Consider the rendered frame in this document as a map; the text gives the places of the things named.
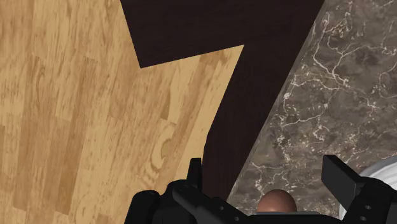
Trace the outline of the brown egg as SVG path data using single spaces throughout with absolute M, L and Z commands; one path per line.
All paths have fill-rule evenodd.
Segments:
M 267 192 L 259 201 L 257 212 L 297 212 L 294 198 L 284 190 L 275 189 Z

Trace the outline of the white plate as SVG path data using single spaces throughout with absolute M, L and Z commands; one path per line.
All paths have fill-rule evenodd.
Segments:
M 348 224 L 397 224 L 397 156 L 381 160 L 360 174 L 362 184 L 339 218 Z

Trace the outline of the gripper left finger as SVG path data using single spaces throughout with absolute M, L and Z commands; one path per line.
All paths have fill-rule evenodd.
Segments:
M 249 224 L 249 218 L 224 200 L 202 193 L 202 163 L 190 160 L 186 179 L 172 181 L 166 191 L 136 193 L 124 224 Z

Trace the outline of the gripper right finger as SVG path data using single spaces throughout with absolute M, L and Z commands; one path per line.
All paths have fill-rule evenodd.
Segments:
M 324 155 L 321 181 L 346 210 L 342 224 L 397 224 L 397 190 L 363 177 L 335 155 Z

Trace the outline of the dark wooden cabinet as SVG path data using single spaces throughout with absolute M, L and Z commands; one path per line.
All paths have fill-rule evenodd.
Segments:
M 141 67 L 242 46 L 207 135 L 203 192 L 227 199 L 325 0 L 120 0 Z

